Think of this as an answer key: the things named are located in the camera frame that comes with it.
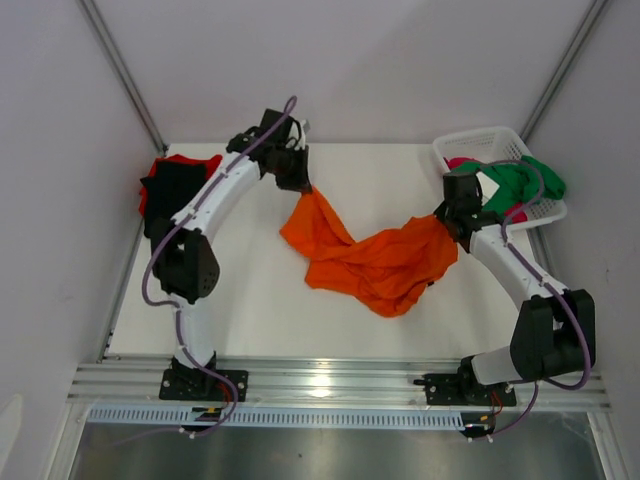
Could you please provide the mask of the orange t shirt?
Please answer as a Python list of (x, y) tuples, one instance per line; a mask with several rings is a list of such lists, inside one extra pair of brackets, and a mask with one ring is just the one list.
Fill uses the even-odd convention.
[(301, 196), (280, 235), (308, 260), (309, 287), (351, 296), (385, 318), (406, 314), (458, 260), (435, 215), (357, 241), (317, 189)]

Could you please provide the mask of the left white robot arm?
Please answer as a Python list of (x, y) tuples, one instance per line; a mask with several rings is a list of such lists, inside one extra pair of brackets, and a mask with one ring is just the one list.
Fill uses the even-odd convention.
[(175, 316), (174, 359), (188, 368), (182, 388), (197, 400), (216, 390), (217, 376), (205, 368), (215, 356), (211, 321), (201, 305), (216, 287), (220, 266), (213, 241), (239, 200), (265, 175), (284, 191), (308, 194), (308, 127), (292, 116), (297, 97), (281, 111), (267, 109), (261, 122), (226, 146), (213, 175), (184, 207), (160, 218), (151, 229), (151, 258), (143, 274), (142, 296), (153, 307), (170, 306)]

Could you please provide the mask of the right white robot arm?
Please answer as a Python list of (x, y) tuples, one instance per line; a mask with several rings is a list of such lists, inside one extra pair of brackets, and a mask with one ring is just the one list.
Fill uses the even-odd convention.
[(509, 236), (509, 220), (482, 209), (481, 193), (476, 172), (449, 172), (435, 215), (454, 242), (500, 283), (518, 317), (507, 346), (461, 361), (458, 395), (475, 404), (494, 385), (539, 381), (582, 389), (596, 360), (593, 297), (584, 289), (569, 289), (527, 260)]

